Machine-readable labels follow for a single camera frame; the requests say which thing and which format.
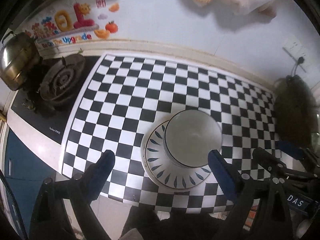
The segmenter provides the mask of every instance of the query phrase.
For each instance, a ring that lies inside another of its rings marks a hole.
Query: cloud sticker
[[[98,16],[98,19],[99,19],[99,20],[105,20],[105,19],[107,19],[107,18],[108,18],[108,15],[103,14],[103,13]]]

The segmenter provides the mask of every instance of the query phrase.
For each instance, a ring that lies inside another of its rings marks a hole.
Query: cabinet door
[[[27,233],[29,234],[32,211],[39,193],[39,189],[42,185],[42,181],[7,178],[7,182],[14,194],[14,197],[17,200],[24,226],[26,228]],[[17,217],[13,211],[12,200],[8,193],[7,199],[15,226],[17,230],[20,231],[16,222]]]
[[[40,160],[10,129],[5,151],[4,174],[7,178],[44,180],[55,170]]]

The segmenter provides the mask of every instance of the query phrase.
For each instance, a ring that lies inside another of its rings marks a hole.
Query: checkered tablecloth
[[[257,147],[276,157],[273,97],[246,82],[166,60],[107,55],[88,87],[78,95],[76,114],[66,130],[62,174],[71,178],[97,162],[106,149],[116,164],[102,190],[132,205],[161,211],[221,212],[232,204],[211,174],[188,192],[158,187],[141,164],[140,146],[153,123],[185,109],[210,114],[223,133],[222,156],[240,173],[265,179],[269,173],[252,160]]]

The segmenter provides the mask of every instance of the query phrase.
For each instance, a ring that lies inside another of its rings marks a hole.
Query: electrical outlet
[[[297,53],[297,57],[303,57],[304,58],[304,63],[301,64],[301,66],[307,70],[308,68],[310,68],[311,65],[314,64],[314,60],[310,54],[310,52],[308,51],[307,48],[302,47],[302,49],[300,49]]]
[[[298,52],[302,49],[301,42],[295,37],[291,35],[284,43],[283,48],[296,60],[299,58]]]
[[[304,62],[301,64],[304,70],[312,67],[315,64],[313,56],[310,54],[309,50],[304,47],[301,42],[291,35],[284,43],[283,48],[293,57],[296,61],[298,58],[303,57]]]

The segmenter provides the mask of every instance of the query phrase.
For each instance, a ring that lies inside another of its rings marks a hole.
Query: kettle
[[[35,40],[26,33],[7,33],[4,40],[13,34],[0,50],[0,77],[4,83],[13,91],[23,86],[28,78],[30,70],[40,62],[40,54],[36,47]]]

